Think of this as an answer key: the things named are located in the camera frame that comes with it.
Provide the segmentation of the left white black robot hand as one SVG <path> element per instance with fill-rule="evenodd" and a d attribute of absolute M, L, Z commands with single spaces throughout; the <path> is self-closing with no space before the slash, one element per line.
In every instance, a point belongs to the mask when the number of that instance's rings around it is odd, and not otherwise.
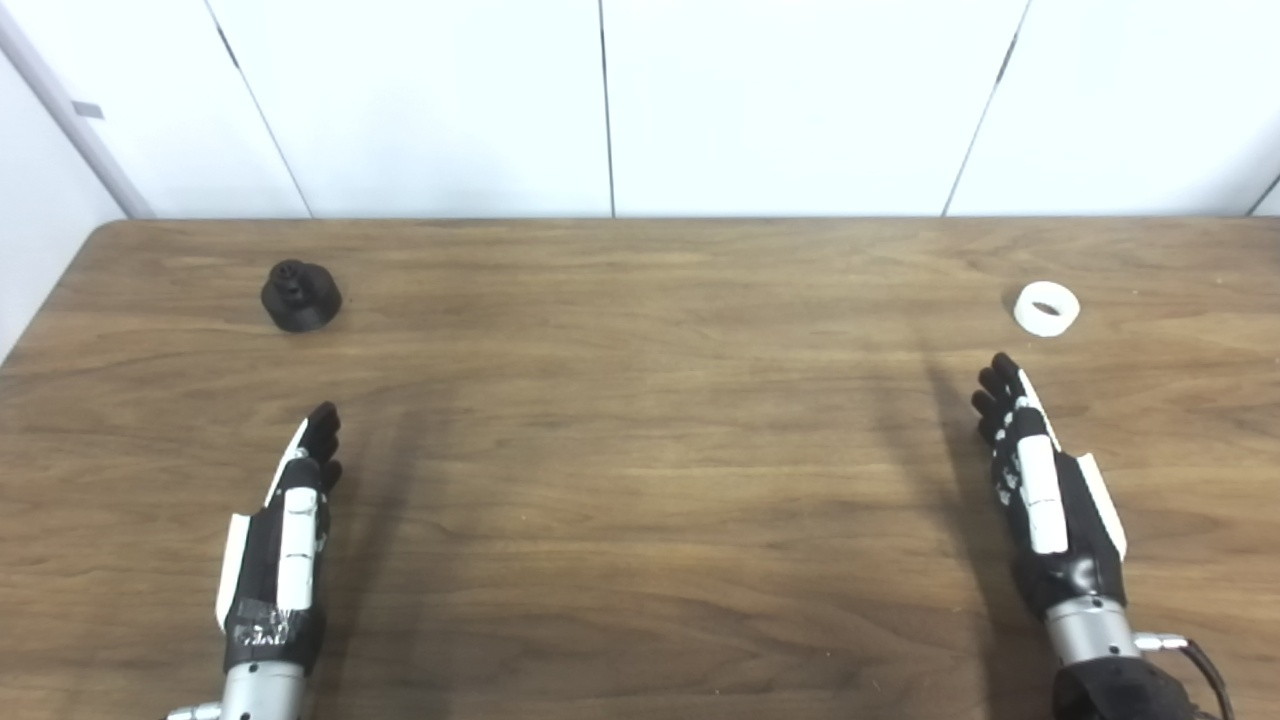
<path fill-rule="evenodd" d="M 215 601 L 224 673 L 266 662 L 314 670 L 326 634 L 317 588 L 342 474 L 339 432 L 337 406 L 317 405 L 285 447 L 261 507 L 230 518 Z"/>

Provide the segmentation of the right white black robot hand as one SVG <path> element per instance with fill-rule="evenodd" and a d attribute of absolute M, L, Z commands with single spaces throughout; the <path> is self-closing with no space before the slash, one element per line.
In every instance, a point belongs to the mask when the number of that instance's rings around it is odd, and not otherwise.
<path fill-rule="evenodd" d="M 1037 618 L 1078 598 L 1125 606 L 1126 536 L 1096 460 L 1062 450 L 1028 374 L 1007 354 L 996 354 L 978 382 L 972 406 L 1021 600 Z"/>

